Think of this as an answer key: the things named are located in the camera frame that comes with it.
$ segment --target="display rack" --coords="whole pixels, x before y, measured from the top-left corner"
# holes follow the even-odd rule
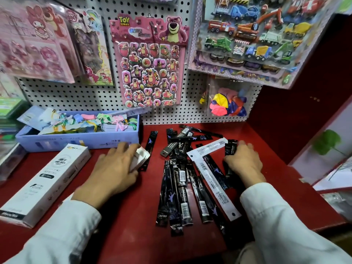
[[[40,79],[18,78],[18,83],[23,89],[28,100],[37,106],[53,107],[63,111],[80,110],[121,110],[121,90],[119,75],[117,73],[116,59],[111,40],[109,19],[114,19],[118,13],[131,15],[150,14],[152,17],[166,18],[167,15],[181,16],[184,25],[191,25],[193,0],[178,0],[175,6],[146,3],[138,0],[57,0],[72,8],[92,8],[102,16],[109,56],[114,75],[114,86],[86,85],[76,80],[74,84],[50,82]],[[154,108],[150,113],[141,116],[143,124],[179,124],[201,122],[232,122],[245,121],[247,117],[211,117],[207,115],[199,103],[205,91],[206,74],[189,71],[184,66],[181,103],[173,107]],[[248,114],[252,109],[261,85],[251,87],[247,92],[245,105]]]

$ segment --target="pink sticker sheet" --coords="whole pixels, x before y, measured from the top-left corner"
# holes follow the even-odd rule
[[[55,27],[44,15],[45,7],[36,2],[18,4],[7,0],[1,4],[0,61],[6,73],[74,83],[63,52],[68,45],[56,38]]]
[[[127,107],[180,103],[189,29],[181,17],[119,14],[110,20],[122,101]]]

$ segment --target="puffy sticker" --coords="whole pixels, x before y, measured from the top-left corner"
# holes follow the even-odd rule
[[[166,69],[161,69],[161,70],[159,71],[159,75],[160,75],[160,77],[162,77],[162,78],[166,78],[167,75],[168,75],[168,72],[166,71]]]
[[[160,106],[161,105],[160,100],[159,99],[154,99],[153,105],[156,106],[156,107]]]
[[[132,101],[126,101],[125,106],[127,106],[128,108],[133,106]]]
[[[124,93],[124,97],[126,98],[126,100],[132,100],[132,90],[131,89],[126,89],[125,93]]]
[[[130,47],[132,51],[137,51],[138,43],[130,43]]]
[[[131,87],[133,90],[138,90],[140,83],[141,83],[141,81],[140,81],[139,79],[133,78],[133,79],[132,79],[132,83],[130,84],[130,87]]]
[[[161,101],[164,106],[173,106],[176,103],[176,99],[173,100],[163,100]]]
[[[129,55],[129,59],[131,65],[140,64],[140,62],[142,62],[142,58],[140,58],[136,52],[132,52]]]
[[[132,77],[141,77],[143,68],[138,65],[134,65],[131,71]]]
[[[150,96],[153,92],[152,88],[144,88],[144,93],[146,96]]]
[[[127,57],[122,57],[121,68],[123,70],[130,70],[130,63]]]
[[[150,44],[149,45],[149,54],[153,58],[157,58],[159,56],[159,45],[158,44]]]
[[[154,89],[154,93],[153,93],[153,97],[156,99],[156,98],[162,98],[162,93],[163,93],[163,90],[161,90],[160,88],[155,88]]]
[[[129,43],[127,43],[125,41],[119,43],[119,52],[123,57],[128,57],[129,52],[130,52]]]
[[[153,61],[154,67],[157,69],[162,69],[166,67],[166,60],[162,58],[156,58]]]
[[[122,71],[122,80],[123,80],[124,84],[131,83],[131,74],[129,71],[127,71],[127,70]]]
[[[176,91],[177,91],[177,85],[174,84],[174,83],[171,84],[171,86],[170,86],[170,92],[173,93],[173,94],[175,94]]]
[[[169,58],[170,45],[169,44],[161,44],[160,45],[160,56],[163,58]]]
[[[142,59],[142,65],[144,67],[150,67],[151,64],[152,64],[152,61],[149,58],[145,57]]]
[[[170,83],[177,83],[177,74],[176,72],[171,72],[169,77]]]
[[[153,87],[154,85],[158,85],[160,81],[158,72],[153,69],[149,68],[142,71],[142,82],[147,87]]]
[[[137,90],[133,93],[133,100],[136,102],[144,101],[145,95],[141,90]]]
[[[170,58],[178,59],[178,55],[179,55],[178,45],[173,45],[170,52]]]
[[[169,88],[170,83],[168,82],[167,78],[161,79],[161,82],[159,83],[160,89],[167,89]]]
[[[167,67],[169,71],[178,71],[178,68],[179,68],[178,61],[171,58]]]
[[[147,96],[145,98],[145,101],[143,102],[143,104],[147,107],[151,107],[153,105],[152,98],[150,96]]]
[[[149,51],[146,43],[141,43],[138,49],[138,55],[143,57],[148,57]]]
[[[169,89],[166,89],[163,92],[163,99],[173,99],[173,98],[174,98],[174,95],[172,93],[170,93]]]

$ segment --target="hand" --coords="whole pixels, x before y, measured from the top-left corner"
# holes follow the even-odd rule
[[[253,145],[239,141],[237,151],[234,155],[227,155],[224,161],[240,176],[246,188],[260,182],[266,182],[261,173],[263,164],[259,155],[253,150]]]
[[[72,200],[82,201],[99,209],[111,196],[123,192],[133,185],[138,171],[131,173],[130,165],[139,144],[120,142],[111,148],[107,155],[100,155],[90,177],[78,187]]]

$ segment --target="white shirt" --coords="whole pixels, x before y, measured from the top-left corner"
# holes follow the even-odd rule
[[[264,263],[352,263],[341,248],[309,230],[270,184],[249,187],[240,200]],[[100,219],[100,213],[86,203],[64,202],[6,264],[79,263]]]

